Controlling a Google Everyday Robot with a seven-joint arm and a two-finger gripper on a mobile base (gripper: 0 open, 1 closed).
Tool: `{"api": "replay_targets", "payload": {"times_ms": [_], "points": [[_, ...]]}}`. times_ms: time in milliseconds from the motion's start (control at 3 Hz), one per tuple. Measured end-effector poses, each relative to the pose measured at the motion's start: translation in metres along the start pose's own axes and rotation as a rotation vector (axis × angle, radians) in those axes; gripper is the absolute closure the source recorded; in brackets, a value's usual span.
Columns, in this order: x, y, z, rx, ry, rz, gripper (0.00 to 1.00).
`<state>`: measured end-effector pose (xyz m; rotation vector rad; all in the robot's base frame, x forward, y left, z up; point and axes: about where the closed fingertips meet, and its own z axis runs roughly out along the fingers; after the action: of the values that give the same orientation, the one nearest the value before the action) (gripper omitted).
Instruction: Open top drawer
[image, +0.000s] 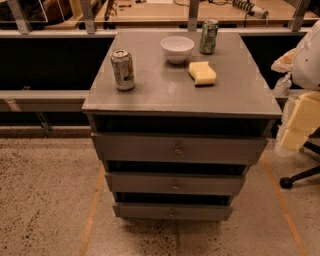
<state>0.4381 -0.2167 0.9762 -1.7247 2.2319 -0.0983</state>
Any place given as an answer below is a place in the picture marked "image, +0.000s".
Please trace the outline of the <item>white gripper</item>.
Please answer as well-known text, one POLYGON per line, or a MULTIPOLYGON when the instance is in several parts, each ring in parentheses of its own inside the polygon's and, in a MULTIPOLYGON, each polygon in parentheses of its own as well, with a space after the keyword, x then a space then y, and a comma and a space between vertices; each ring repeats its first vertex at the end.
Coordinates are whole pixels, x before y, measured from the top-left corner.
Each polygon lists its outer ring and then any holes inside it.
MULTIPOLYGON (((278 73, 292 71, 295 48, 279 57, 271 65, 278 73)), ((313 91, 289 98, 284 106, 276 136, 275 152, 282 157, 289 157, 298 152, 309 136, 320 128, 320 92, 313 91)))

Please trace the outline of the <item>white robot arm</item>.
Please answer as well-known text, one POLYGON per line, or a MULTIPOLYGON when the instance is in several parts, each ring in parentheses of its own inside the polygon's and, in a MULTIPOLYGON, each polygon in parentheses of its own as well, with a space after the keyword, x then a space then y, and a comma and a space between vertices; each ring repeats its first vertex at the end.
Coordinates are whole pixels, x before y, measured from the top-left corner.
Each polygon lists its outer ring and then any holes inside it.
MULTIPOLYGON (((295 48, 274 61, 271 69, 290 73, 294 84, 308 90, 296 99, 289 98, 284 107, 275 152, 287 157, 298 152, 320 128, 320 21, 295 48)), ((277 87, 283 87, 290 77, 281 78, 277 87)))

